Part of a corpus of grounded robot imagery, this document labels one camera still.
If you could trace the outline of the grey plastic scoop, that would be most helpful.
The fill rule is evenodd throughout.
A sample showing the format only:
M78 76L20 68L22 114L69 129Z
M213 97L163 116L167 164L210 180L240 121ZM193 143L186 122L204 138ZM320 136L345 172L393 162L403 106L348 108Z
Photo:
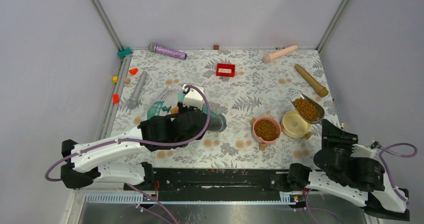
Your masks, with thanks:
M306 95L300 93L293 97L291 103L298 114L310 124L319 124L325 117L324 108Z

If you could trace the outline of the green dog food bag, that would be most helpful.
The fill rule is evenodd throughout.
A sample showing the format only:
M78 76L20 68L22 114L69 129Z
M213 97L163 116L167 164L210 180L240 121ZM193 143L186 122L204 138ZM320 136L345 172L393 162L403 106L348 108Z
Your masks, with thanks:
M210 132L223 132L227 128L227 120L224 115L214 112L207 107L201 95L190 89L166 88L151 106L144 112L143 119L148 120L154 116L166 116L169 114L183 114L188 111L201 110L205 115L210 112L207 130Z

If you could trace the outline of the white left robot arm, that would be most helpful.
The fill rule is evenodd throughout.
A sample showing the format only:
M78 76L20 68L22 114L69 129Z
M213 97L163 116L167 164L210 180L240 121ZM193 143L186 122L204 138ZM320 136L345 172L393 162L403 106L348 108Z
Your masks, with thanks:
M109 138L79 144L71 139L62 142L60 181L69 189L93 183L128 183L148 190L155 184L150 164L114 163L133 154L184 147L199 140L207 131L211 109L203 88L185 85L182 111L153 116L137 126Z

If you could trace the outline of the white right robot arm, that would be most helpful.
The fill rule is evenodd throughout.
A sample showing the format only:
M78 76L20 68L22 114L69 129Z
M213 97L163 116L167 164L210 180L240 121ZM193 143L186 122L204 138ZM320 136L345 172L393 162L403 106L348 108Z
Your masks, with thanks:
M383 165L354 153L356 134L338 128L330 121L321 121L321 150L313 161L334 182L366 192L364 212L379 219L410 221L410 212L394 190L389 190L388 175Z

